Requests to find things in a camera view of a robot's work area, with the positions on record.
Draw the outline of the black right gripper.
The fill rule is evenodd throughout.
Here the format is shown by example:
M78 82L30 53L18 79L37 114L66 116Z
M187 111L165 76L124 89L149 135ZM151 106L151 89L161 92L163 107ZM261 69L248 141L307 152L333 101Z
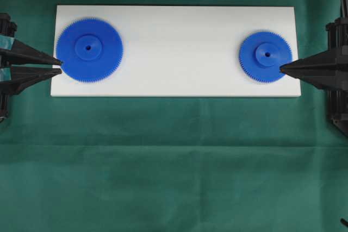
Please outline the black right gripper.
M310 57L282 65L282 73L327 91L327 114L340 131L347 131L347 91L341 91L333 69L337 66L336 47L347 45L347 19L338 18L326 25L328 49Z

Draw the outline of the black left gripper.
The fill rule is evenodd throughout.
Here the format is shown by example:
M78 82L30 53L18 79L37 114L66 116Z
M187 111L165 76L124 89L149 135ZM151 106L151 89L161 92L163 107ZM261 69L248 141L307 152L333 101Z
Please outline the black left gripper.
M9 64L58 65L62 62L14 38L17 25L7 13L1 13L1 118L8 117L8 95L62 74L60 68L12 66Z

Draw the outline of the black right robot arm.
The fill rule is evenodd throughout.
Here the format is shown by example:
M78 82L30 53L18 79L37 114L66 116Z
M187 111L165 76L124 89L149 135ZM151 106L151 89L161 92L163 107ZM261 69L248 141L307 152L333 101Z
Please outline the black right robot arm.
M328 50L282 65L282 73L327 91L327 117L347 135L347 0L340 17L326 24Z

